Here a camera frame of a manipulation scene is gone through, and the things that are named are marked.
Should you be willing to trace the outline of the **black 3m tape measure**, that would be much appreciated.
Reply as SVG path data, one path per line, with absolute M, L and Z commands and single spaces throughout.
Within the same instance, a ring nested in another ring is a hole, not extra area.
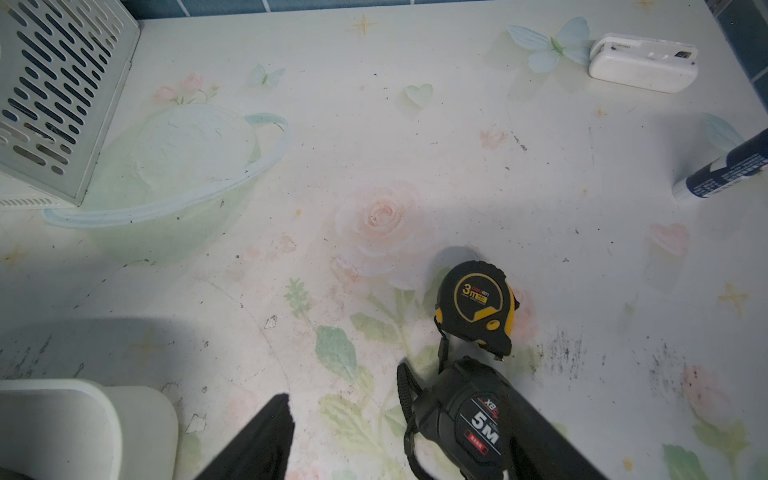
M 466 261 L 452 268 L 437 293 L 438 330 L 477 343 L 498 359 L 512 352 L 511 331 L 519 301 L 495 265 Z

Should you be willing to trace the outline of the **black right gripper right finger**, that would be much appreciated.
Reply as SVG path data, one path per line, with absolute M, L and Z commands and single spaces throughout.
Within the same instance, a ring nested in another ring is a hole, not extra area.
M 514 388 L 506 389 L 510 479 L 606 479 Z

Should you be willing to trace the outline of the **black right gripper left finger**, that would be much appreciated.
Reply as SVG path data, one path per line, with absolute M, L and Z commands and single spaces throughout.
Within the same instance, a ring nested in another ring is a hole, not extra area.
M 289 395 L 273 396 L 196 476 L 198 480 L 283 480 L 295 422 Z

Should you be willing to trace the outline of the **black 5M tape measure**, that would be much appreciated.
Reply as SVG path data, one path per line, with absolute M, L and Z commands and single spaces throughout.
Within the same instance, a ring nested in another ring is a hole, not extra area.
M 503 479 L 500 394 L 508 385 L 492 367 L 464 357 L 423 388 L 408 364 L 401 363 L 397 387 L 406 421 L 403 444 L 414 476 L 432 477 L 415 452 L 414 437 L 420 434 L 435 443 L 465 479 Z

